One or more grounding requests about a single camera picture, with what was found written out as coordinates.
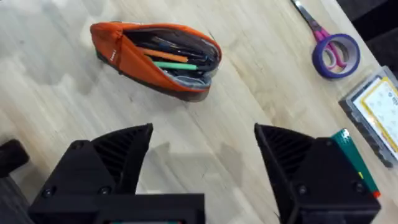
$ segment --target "wooden table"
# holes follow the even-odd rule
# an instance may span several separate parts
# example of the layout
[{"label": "wooden table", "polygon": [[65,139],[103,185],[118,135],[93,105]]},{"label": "wooden table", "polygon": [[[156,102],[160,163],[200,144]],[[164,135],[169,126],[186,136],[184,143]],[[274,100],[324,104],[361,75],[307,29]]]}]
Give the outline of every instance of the wooden table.
[{"label": "wooden table", "polygon": [[[302,2],[331,33],[359,42],[354,75],[317,74],[315,40],[289,0],[1,1],[0,132],[31,156],[13,178],[32,200],[72,141],[153,123],[140,192],[205,192],[208,223],[278,223],[254,123],[314,137],[348,128],[382,192],[374,223],[396,223],[397,172],[338,105],[379,64],[336,1]],[[99,21],[176,22],[212,35],[224,59],[207,99],[182,102],[102,65],[89,33]]]}]

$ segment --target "scissor blade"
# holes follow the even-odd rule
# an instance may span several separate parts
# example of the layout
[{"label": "scissor blade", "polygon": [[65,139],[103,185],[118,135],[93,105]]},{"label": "scissor blade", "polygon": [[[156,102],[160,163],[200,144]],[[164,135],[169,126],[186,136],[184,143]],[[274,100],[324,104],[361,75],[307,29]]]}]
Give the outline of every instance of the scissor blade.
[{"label": "scissor blade", "polygon": [[308,11],[304,8],[303,4],[299,0],[291,0],[306,22],[309,24],[313,31],[318,31],[321,29],[318,22],[308,13]]}]

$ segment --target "box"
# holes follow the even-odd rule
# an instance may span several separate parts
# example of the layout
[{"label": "box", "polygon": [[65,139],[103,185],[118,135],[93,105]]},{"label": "box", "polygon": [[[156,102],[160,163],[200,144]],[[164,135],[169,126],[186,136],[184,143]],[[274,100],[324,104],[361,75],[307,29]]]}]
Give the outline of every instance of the box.
[{"label": "box", "polygon": [[388,168],[398,166],[398,81],[382,67],[339,101]]}]

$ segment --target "orange pencil case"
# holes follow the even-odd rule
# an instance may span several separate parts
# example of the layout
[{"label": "orange pencil case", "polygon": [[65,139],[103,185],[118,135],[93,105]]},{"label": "orange pencil case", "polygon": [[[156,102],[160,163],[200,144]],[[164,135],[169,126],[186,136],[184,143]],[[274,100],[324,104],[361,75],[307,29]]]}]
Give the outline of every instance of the orange pencil case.
[{"label": "orange pencil case", "polygon": [[[134,80],[174,91],[204,92],[221,61],[221,49],[205,34],[176,24],[100,22],[90,27],[97,56]],[[160,68],[142,48],[169,51],[202,64],[205,70]]]}]

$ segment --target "orange pencil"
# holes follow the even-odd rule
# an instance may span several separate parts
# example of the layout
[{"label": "orange pencil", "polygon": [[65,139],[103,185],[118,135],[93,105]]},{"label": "orange pencil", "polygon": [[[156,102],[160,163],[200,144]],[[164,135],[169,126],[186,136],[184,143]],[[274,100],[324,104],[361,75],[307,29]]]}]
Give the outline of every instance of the orange pencil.
[{"label": "orange pencil", "polygon": [[165,53],[165,52],[161,52],[161,51],[158,51],[158,50],[145,49],[145,48],[142,48],[142,47],[137,47],[137,48],[140,51],[142,51],[142,53],[144,53],[146,55],[155,56],[155,57],[161,57],[161,58],[173,60],[173,61],[176,61],[176,62],[182,62],[182,63],[187,63],[188,62],[188,58],[184,57],[184,56],[174,55],[174,54],[170,54],[170,53]]}]

